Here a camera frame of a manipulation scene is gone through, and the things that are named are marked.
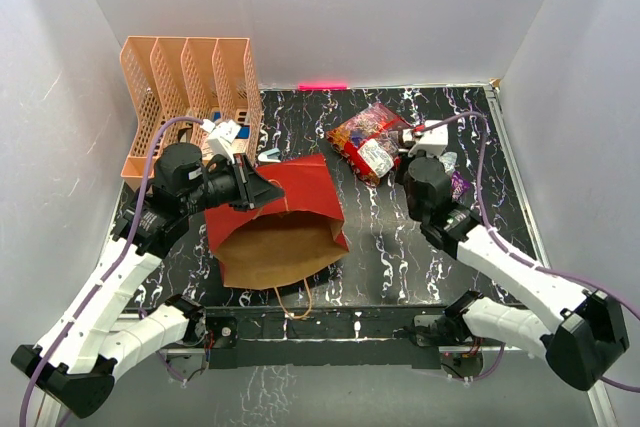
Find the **purple snack package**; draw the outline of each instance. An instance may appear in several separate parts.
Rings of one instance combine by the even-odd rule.
[[[456,170],[451,176],[451,197],[453,200],[458,200],[470,188],[471,184]]]

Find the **gray floor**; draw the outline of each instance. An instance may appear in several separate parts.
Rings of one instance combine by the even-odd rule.
[[[596,426],[585,393],[520,352],[507,353],[494,376],[468,388],[434,375],[441,373],[258,367],[208,371],[183,389],[150,358],[121,379],[94,416],[67,425]]]

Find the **desk organizer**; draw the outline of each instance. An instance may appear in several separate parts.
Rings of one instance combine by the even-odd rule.
[[[138,129],[122,169],[132,188],[140,186],[144,161],[153,135],[168,119],[179,115],[233,119],[243,129],[233,142],[255,162],[262,101],[249,39],[199,37],[129,37],[120,54]],[[200,146],[208,160],[206,133],[182,122],[171,126],[162,149],[178,141]]]

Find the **black table surface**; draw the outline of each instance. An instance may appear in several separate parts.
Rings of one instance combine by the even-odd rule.
[[[322,153],[346,219],[344,234],[350,253],[309,278],[314,309],[446,306],[468,289],[494,300],[514,301],[491,280],[426,242],[418,225],[408,217],[404,192],[394,184],[393,172],[377,188],[368,187],[325,140],[326,132],[378,101],[411,124],[444,119],[469,109],[491,117],[482,87],[266,91],[262,100],[265,120],[258,152],[278,147],[282,160]],[[532,241],[493,119],[489,124],[483,178],[487,210],[500,234],[533,256]],[[473,120],[449,124],[447,149],[457,154],[456,169],[474,184],[461,201],[475,209],[473,179],[478,166],[479,128],[480,124]],[[120,209],[131,197],[131,190],[125,187]],[[308,305],[302,282],[280,292],[289,308]],[[208,247],[203,214],[192,217],[189,232],[140,286],[129,307],[153,308],[176,293],[206,307],[225,310],[278,306],[273,290],[223,286],[218,261]]]

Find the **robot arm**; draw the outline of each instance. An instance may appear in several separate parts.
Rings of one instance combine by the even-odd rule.
[[[193,144],[178,143],[164,149],[154,166],[152,191],[139,194],[144,195],[141,220],[128,251],[123,253],[134,224],[135,201],[116,221],[113,238],[67,312],[36,345],[21,345],[13,354],[12,364],[31,377],[71,321],[70,330],[54,350],[37,385],[77,417],[95,412],[118,378],[147,356],[171,343],[196,343],[202,338],[204,308],[181,295],[171,297],[127,330],[109,333],[138,286],[187,232],[189,217],[222,204],[246,211],[284,196],[282,189],[253,169],[245,155],[231,152],[229,139],[235,134],[233,125],[227,124],[208,126],[209,145],[216,155],[207,166]],[[124,258],[117,270],[101,280],[121,255]],[[74,319],[73,312],[95,289],[82,315]]]
[[[424,327],[424,319],[414,319],[415,325],[423,326],[416,329],[422,340],[496,339],[545,359],[576,389],[590,389],[629,347],[620,303],[544,273],[538,262],[452,199],[451,178],[438,160],[447,145],[446,126],[424,133],[405,131],[400,141],[405,149],[396,182],[404,186],[409,216],[420,222],[427,241],[500,284],[528,309],[507,307],[470,291],[435,325]]]

